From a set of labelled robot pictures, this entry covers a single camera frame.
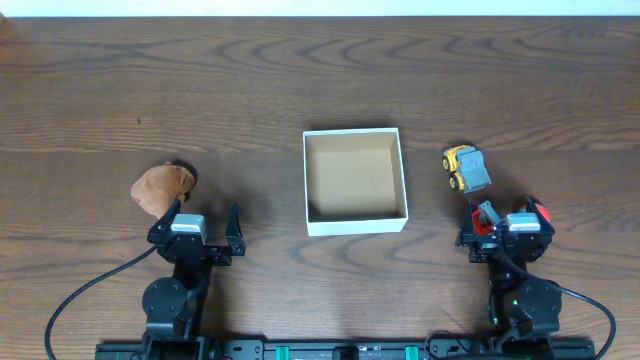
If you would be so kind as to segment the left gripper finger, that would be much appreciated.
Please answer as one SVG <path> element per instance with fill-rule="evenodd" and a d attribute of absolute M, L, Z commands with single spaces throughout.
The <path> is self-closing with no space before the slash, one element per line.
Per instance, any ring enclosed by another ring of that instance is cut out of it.
<path fill-rule="evenodd" d="M 225 238 L 229 245 L 242 245 L 243 235 L 239 223 L 238 205 L 231 203 L 228 222 L 225 230 Z"/>
<path fill-rule="evenodd" d="M 150 235 L 159 235 L 164 232 L 169 232 L 171 228 L 171 223 L 173 222 L 176 215 L 180 212 L 182 205 L 182 201 L 179 198 L 176 198 L 174 202 L 171 204 L 169 209 L 166 211 L 164 215 L 162 215 L 155 224 L 149 229 Z"/>

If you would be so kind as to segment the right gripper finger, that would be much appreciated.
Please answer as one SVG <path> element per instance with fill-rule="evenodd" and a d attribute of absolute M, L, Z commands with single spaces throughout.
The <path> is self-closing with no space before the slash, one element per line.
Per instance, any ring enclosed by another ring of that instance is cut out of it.
<path fill-rule="evenodd" d="M 525 199 L 525 209 L 527 213 L 532 213 L 536 216 L 539 224 L 540 230 L 539 232 L 544 235 L 553 235 L 554 228 L 549 222 L 549 220 L 544 216 L 541 212 L 539 203 L 532 196 L 527 196 Z"/>
<path fill-rule="evenodd" d="M 474 236 L 473 212 L 472 202 L 467 199 L 464 217 L 458 232 L 459 240 L 470 240 Z"/>

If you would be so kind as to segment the red round toy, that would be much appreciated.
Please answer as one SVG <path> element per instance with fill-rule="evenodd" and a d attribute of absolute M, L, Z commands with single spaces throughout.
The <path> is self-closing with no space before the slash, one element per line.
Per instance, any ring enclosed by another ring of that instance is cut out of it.
<path fill-rule="evenodd" d="M 535 208 L 547 222 L 551 222 L 551 215 L 549 213 L 549 210 L 537 198 L 533 196 L 525 197 L 524 203 L 519 208 L 520 213 L 527 212 L 527 204 L 529 201 L 531 201 L 535 205 Z"/>

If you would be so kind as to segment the red toy fire truck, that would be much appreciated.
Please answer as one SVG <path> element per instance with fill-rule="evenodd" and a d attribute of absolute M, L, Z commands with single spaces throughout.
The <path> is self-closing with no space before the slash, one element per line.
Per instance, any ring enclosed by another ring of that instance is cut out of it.
<path fill-rule="evenodd" d="M 502 218 L 493 208 L 490 201 L 480 203 L 472 213 L 473 231 L 478 236 L 489 235 L 501 221 Z"/>

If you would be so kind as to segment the yellow grey toy dump truck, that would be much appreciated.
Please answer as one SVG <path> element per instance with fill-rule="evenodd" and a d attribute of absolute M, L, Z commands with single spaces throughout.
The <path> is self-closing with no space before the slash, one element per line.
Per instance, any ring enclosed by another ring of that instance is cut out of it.
<path fill-rule="evenodd" d="M 483 153 L 471 145 L 458 145 L 443 153 L 443 168 L 449 173 L 449 186 L 471 193 L 492 184 Z"/>

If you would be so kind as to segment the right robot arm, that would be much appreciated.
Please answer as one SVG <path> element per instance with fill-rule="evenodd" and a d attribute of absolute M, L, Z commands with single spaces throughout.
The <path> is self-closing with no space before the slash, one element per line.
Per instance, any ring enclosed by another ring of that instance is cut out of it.
<path fill-rule="evenodd" d="M 488 311 L 497 330 L 487 341 L 490 352 L 554 357 L 551 335 L 560 328 L 561 292 L 553 282 L 527 270 L 544 254 L 554 234 L 549 216 L 531 197 L 520 210 L 505 216 L 488 201 L 477 206 L 467 202 L 456 245 L 469 250 L 471 263 L 488 266 Z"/>

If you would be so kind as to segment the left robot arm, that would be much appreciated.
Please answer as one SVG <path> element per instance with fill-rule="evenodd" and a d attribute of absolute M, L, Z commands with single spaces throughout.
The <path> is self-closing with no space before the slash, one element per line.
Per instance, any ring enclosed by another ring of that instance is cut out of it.
<path fill-rule="evenodd" d="M 216 359 L 215 343 L 198 334 L 210 286 L 211 270 L 229 266 L 246 251 L 238 218 L 231 204 L 225 245 L 207 243 L 203 216 L 183 214 L 175 200 L 149 229 L 147 240 L 174 266 L 169 277 L 153 281 L 144 291 L 142 308 L 147 316 L 143 359 Z"/>

